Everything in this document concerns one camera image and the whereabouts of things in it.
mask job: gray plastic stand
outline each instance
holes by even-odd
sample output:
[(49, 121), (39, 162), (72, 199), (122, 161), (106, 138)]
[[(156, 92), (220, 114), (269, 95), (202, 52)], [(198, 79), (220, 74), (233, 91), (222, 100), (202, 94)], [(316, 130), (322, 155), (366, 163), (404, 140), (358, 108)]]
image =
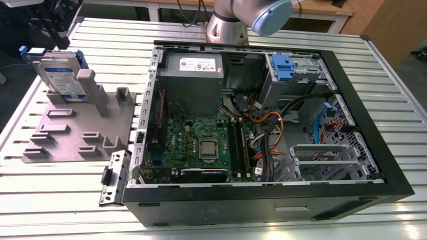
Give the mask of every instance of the gray plastic stand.
[(92, 70), (80, 70), (88, 102), (65, 102), (59, 94), (47, 93), (50, 103), (29, 138), (23, 163), (108, 161), (112, 152), (126, 148), (136, 94), (125, 87), (105, 92), (93, 78)]

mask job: green circuit board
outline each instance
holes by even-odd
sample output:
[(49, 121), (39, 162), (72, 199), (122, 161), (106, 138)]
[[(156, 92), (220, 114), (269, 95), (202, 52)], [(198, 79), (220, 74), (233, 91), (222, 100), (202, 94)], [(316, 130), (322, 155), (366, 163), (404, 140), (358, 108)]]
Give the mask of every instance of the green circuit board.
[[(244, 123), (248, 136), (253, 132), (252, 123)], [(200, 141), (212, 140), (217, 143), (217, 159), (200, 159)], [(168, 171), (173, 168), (217, 168), (228, 170), (226, 182), (252, 182), (250, 166), (246, 162), (244, 173), (232, 174), (232, 163), (228, 141), (228, 120), (189, 118), (169, 119), (166, 125), (165, 150), (161, 166), (152, 168), (153, 182), (169, 183)]]

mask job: aluminum slotted table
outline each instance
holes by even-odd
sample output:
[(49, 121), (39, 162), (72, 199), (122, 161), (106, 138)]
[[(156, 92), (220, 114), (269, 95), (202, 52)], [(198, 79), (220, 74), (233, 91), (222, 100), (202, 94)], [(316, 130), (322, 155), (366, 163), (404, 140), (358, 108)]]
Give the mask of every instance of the aluminum slotted table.
[[(46, 107), (35, 78), (0, 135), (0, 236), (58, 239), (418, 239), (427, 236), (427, 114), (368, 40), (358, 36), (249, 31), (249, 44), (332, 50), (376, 123), (414, 195), (328, 221), (144, 228), (125, 207), (98, 208), (106, 162), (23, 164)], [(69, 34), (106, 92), (128, 87), (142, 101), (153, 40), (204, 42), (204, 27), (85, 18)]]

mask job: cpu socket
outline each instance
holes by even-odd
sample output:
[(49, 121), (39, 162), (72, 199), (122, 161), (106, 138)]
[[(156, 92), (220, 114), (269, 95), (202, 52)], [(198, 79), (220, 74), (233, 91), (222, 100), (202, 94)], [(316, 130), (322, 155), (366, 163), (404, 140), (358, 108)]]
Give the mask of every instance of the cpu socket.
[(198, 138), (198, 159), (206, 164), (218, 159), (218, 140), (217, 138)]

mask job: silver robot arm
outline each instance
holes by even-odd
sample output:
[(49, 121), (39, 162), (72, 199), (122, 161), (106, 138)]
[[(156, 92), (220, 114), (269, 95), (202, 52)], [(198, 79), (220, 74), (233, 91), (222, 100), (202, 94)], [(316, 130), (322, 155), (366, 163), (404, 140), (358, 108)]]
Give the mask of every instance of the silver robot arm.
[(282, 27), (292, 10), (290, 0), (214, 0), (206, 39), (210, 43), (242, 45), (248, 42), (246, 26), (268, 36)]

